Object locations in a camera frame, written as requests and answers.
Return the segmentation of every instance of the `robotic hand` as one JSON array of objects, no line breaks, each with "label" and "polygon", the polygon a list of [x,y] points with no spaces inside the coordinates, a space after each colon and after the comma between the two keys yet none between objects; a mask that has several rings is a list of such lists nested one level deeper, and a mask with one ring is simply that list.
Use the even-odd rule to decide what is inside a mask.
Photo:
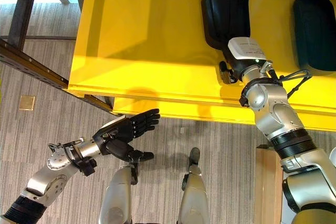
[{"label": "robotic hand", "polygon": [[[282,188],[289,207],[297,213],[293,223],[336,223],[336,169],[326,153],[316,148],[288,102],[311,74],[299,70],[277,77],[272,62],[249,37],[248,0],[202,0],[202,8],[206,41],[222,50],[232,68],[220,63],[223,81],[245,84],[240,104],[253,110],[257,127],[290,174]],[[282,82],[297,78],[301,82],[287,94]]]},{"label": "robotic hand", "polygon": [[159,110],[153,109],[132,118],[121,116],[104,125],[92,140],[80,138],[67,144],[49,144],[52,151],[46,165],[35,173],[27,187],[8,211],[0,217],[0,224],[36,223],[51,203],[64,190],[70,177],[77,171],[85,176],[94,173],[97,166],[93,159],[99,155],[112,154],[129,162],[132,184],[137,183],[138,162],[152,159],[151,152],[134,150],[128,143],[155,129],[159,123]]}]

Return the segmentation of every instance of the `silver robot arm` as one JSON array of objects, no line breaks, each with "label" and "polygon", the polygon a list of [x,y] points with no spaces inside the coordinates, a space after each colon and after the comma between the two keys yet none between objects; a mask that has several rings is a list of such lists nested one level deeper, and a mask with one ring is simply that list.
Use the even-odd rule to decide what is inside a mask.
[{"label": "silver robot arm", "polygon": [[[238,44],[235,39],[229,41],[234,56],[237,51],[232,44]],[[257,45],[250,38],[244,40],[253,47]],[[264,55],[260,53],[254,59],[263,60]],[[294,78],[293,74],[288,76],[289,80]],[[257,127],[280,156],[284,171],[290,174],[282,188],[289,207],[297,213],[293,223],[336,223],[336,168],[324,150],[316,148],[290,106],[288,97],[293,91],[287,94],[282,87],[286,77],[278,78],[272,62],[265,61],[262,66],[248,67],[241,80],[245,84],[242,106],[253,110]]]},{"label": "silver robot arm", "polygon": [[0,224],[36,223],[57,196],[64,190],[68,180],[77,171],[85,176],[94,173],[95,157],[112,154],[127,162],[145,161],[153,158],[151,152],[134,150],[128,143],[151,131],[158,124],[159,110],[149,110],[132,118],[121,116],[104,125],[89,141],[80,139],[67,144],[49,144],[52,154],[46,165],[28,181],[27,187],[8,211],[0,216]]}]

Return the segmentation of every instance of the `yellow tabletop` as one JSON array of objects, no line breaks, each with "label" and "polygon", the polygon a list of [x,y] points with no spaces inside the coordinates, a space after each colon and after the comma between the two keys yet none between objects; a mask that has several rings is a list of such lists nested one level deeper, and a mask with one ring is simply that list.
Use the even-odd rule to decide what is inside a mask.
[{"label": "yellow tabletop", "polygon": [[[251,36],[279,75],[298,70],[293,56],[293,1],[250,0]],[[242,84],[220,81],[218,63],[223,55],[205,42],[200,2],[85,0],[68,91],[125,98],[116,99],[115,109],[128,113],[138,110],[126,109],[121,101],[136,99],[142,108],[169,107],[167,116],[231,121],[218,113],[207,114],[218,107],[221,113],[231,111],[235,122],[252,123],[253,114],[238,103]],[[336,116],[335,78],[335,73],[313,77],[290,98],[299,113],[316,121],[311,128],[336,130],[336,121],[327,127],[323,118]],[[289,81],[285,87],[289,91],[296,83]],[[188,112],[180,110],[187,107]]]}]

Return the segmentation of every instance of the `cable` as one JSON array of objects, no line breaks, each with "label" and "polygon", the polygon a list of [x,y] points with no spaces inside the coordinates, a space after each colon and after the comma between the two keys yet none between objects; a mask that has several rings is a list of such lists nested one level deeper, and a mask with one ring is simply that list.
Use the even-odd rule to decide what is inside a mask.
[{"label": "cable", "polygon": [[312,78],[312,74],[310,73],[309,70],[307,69],[302,69],[302,70],[298,70],[294,73],[291,73],[287,76],[280,76],[279,80],[280,81],[290,81],[290,80],[294,80],[294,79],[299,79],[299,78],[303,78],[299,84],[297,84],[288,94],[287,94],[287,98],[289,99],[292,94],[294,94],[295,91],[299,90],[299,87],[304,84],[306,81],[308,81],[310,78]]}]

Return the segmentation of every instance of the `metal frame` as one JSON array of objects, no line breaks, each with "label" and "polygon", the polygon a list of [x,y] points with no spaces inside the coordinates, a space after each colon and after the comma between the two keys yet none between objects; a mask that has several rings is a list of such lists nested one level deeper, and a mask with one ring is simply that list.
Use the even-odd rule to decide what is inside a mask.
[{"label": "metal frame", "polygon": [[[0,39],[0,61],[4,64],[11,66],[12,68],[28,74],[29,76],[38,79],[44,83],[47,83],[57,89],[64,91],[68,88],[69,81],[55,73],[51,69],[47,68],[40,62],[34,60],[29,55],[23,52],[23,46],[25,43],[30,14],[33,9],[34,0],[17,0],[15,11],[13,14],[12,24],[9,30],[9,35],[2,36],[7,38],[7,42]],[[57,37],[57,36],[34,36],[31,39],[73,39],[72,37]],[[93,95],[84,95],[83,98],[79,98],[87,103],[92,104],[104,111],[112,112],[113,107],[111,103],[107,104]]]}]

